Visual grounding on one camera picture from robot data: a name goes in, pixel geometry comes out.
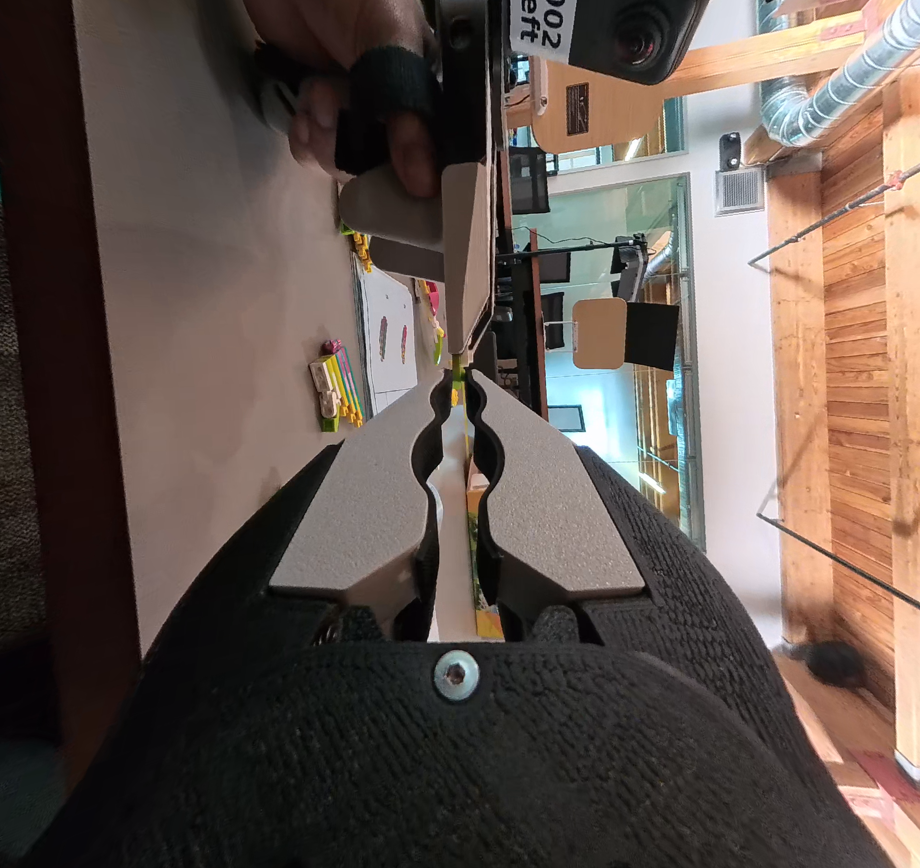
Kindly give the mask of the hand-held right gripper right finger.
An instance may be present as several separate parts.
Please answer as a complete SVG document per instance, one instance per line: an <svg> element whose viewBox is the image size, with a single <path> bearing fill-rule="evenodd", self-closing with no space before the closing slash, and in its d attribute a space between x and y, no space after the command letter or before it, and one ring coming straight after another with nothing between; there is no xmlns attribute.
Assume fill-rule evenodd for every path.
<svg viewBox="0 0 920 868"><path fill-rule="evenodd" d="M466 377L477 509L477 578L502 637L523 641L545 609L637 598L646 582L578 448L476 369Z"/></svg>

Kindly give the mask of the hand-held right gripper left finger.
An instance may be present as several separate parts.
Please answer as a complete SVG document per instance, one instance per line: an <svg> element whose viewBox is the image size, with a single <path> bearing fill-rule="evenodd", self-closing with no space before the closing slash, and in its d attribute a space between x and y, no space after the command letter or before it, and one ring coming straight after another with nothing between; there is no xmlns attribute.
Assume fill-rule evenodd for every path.
<svg viewBox="0 0 920 868"><path fill-rule="evenodd" d="M440 567L437 487L453 375L420 383L344 440L271 575L273 593L368 608L427 642Z"/></svg>

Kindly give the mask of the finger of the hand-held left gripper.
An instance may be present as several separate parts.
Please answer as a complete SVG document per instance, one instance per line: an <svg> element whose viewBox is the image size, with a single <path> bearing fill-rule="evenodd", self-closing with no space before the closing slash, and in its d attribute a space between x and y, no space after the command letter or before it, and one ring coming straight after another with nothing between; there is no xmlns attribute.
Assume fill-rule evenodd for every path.
<svg viewBox="0 0 920 868"><path fill-rule="evenodd" d="M463 356L489 323L493 305L491 172L481 162L448 165L442 176L444 317L448 351Z"/></svg>

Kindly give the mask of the black panel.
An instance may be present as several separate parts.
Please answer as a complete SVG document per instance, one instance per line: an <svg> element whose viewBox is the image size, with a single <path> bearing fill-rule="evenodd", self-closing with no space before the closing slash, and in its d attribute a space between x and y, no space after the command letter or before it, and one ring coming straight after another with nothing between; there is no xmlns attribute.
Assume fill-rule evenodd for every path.
<svg viewBox="0 0 920 868"><path fill-rule="evenodd" d="M680 307L653 302L627 302L624 362L673 372Z"/></svg>

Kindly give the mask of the dark round object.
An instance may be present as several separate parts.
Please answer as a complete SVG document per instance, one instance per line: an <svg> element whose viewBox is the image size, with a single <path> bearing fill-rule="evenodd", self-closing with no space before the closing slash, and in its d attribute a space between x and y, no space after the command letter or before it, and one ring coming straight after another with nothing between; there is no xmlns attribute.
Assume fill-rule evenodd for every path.
<svg viewBox="0 0 920 868"><path fill-rule="evenodd" d="M851 644L842 641L804 644L799 648L799 659L811 676L824 685L845 690L866 686L864 657Z"/></svg>

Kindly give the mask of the grey vent grille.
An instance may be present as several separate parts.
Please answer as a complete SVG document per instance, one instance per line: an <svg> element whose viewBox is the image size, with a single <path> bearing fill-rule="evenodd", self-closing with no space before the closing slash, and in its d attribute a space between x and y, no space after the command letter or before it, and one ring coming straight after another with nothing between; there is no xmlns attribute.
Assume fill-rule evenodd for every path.
<svg viewBox="0 0 920 868"><path fill-rule="evenodd" d="M716 171L714 214L716 218L765 210L765 167L745 166Z"/></svg>

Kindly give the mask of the light blue instruction booklet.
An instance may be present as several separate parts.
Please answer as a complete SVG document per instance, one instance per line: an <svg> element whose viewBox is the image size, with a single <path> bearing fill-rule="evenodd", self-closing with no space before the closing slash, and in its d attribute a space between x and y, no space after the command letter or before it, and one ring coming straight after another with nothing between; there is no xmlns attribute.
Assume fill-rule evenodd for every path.
<svg viewBox="0 0 920 868"><path fill-rule="evenodd" d="M418 384L415 303L408 287L351 255L365 401L380 414Z"/></svg>

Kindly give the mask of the silver air duct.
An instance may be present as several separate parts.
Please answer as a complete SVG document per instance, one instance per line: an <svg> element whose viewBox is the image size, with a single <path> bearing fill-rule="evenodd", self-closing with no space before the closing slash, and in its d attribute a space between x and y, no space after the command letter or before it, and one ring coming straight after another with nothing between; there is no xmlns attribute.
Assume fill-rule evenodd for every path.
<svg viewBox="0 0 920 868"><path fill-rule="evenodd" d="M903 0L864 45L815 92L799 76L760 83L761 122L783 148L817 144L845 115L899 75L919 48L919 0Z"/></svg>

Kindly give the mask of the striped lego wing white bricks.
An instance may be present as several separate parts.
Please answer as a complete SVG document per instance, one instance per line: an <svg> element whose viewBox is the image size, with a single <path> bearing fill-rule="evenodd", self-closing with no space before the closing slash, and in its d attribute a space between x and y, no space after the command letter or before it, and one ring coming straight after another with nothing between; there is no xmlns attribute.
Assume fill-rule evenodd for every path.
<svg viewBox="0 0 920 868"><path fill-rule="evenodd" d="M360 429L367 417L342 341L325 341L318 356L308 364L308 373L316 391L321 432L335 434L341 422Z"/></svg>

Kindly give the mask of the wooden beam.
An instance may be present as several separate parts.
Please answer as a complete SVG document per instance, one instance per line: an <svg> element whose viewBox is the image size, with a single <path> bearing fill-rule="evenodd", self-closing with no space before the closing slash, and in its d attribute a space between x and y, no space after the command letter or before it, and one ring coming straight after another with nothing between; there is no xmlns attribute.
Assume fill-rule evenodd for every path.
<svg viewBox="0 0 920 868"><path fill-rule="evenodd" d="M660 85L664 100L838 68L860 48L860 11L690 51Z"/></svg>

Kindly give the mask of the small wooden board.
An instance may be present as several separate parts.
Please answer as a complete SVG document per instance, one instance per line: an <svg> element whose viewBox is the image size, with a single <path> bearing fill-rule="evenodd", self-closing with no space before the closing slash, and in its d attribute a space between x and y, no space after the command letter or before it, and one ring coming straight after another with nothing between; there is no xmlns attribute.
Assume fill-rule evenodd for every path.
<svg viewBox="0 0 920 868"><path fill-rule="evenodd" d="M581 299L572 309L572 361L580 370L615 371L626 361L627 301Z"/></svg>

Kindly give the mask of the pink lego bird body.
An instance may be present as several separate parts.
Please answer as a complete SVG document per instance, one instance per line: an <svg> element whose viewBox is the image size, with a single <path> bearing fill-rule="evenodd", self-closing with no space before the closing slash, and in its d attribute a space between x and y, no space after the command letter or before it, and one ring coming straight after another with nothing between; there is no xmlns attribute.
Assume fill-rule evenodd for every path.
<svg viewBox="0 0 920 868"><path fill-rule="evenodd" d="M435 366L440 366L445 350L445 331L438 318L438 310L441 305L440 290L437 283L431 280L415 278L413 282L424 314L431 324L432 360Z"/></svg>

